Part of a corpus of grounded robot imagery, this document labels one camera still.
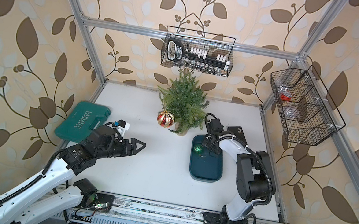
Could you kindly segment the green glitter ball ornament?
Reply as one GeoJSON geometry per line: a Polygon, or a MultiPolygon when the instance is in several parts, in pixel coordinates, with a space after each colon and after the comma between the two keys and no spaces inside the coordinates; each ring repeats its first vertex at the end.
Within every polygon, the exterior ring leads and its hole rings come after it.
{"type": "Polygon", "coordinates": [[[196,153],[196,154],[202,154],[202,153],[203,153],[203,150],[204,150],[204,147],[203,147],[202,145],[200,145],[200,144],[196,144],[196,145],[194,145],[194,147],[193,147],[193,151],[194,151],[194,153],[196,153]]]}

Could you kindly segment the dark teal plastic tray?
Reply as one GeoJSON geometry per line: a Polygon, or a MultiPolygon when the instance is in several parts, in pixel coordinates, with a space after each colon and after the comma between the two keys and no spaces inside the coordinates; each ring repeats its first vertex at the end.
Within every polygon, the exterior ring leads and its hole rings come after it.
{"type": "Polygon", "coordinates": [[[204,147],[202,154],[196,154],[193,147],[202,144],[204,135],[196,135],[192,140],[189,172],[194,180],[201,182],[216,182],[222,178],[223,155],[216,155],[204,147]]]}

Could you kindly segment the red gold striped ornament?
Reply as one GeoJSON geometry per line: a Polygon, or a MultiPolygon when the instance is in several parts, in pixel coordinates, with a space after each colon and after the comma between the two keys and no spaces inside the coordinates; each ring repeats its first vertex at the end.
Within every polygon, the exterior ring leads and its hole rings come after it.
{"type": "Polygon", "coordinates": [[[170,128],[175,123],[175,117],[171,112],[163,110],[159,112],[157,122],[163,128],[170,128]]]}

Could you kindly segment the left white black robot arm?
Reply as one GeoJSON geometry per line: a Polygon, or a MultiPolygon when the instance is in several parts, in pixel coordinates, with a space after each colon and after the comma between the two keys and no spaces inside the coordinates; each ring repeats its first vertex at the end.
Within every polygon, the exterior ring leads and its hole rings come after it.
{"type": "Polygon", "coordinates": [[[91,168],[97,160],[134,156],[146,146],[138,139],[123,138],[115,127],[94,129],[78,144],[54,153],[42,171],[0,195],[0,224],[39,224],[67,209],[92,208],[97,188],[88,179],[78,180],[47,199],[43,196],[91,168]]]}

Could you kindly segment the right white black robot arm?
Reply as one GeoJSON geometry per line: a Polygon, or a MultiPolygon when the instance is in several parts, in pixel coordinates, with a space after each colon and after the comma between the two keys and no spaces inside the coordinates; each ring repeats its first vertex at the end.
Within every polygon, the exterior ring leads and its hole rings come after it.
{"type": "Polygon", "coordinates": [[[236,162],[237,194],[224,205],[215,220],[209,215],[209,224],[246,224],[256,206],[268,205],[276,191],[271,160],[265,151],[252,150],[240,126],[224,129],[212,113],[205,118],[207,134],[202,146],[217,155],[227,153],[236,162]]]}

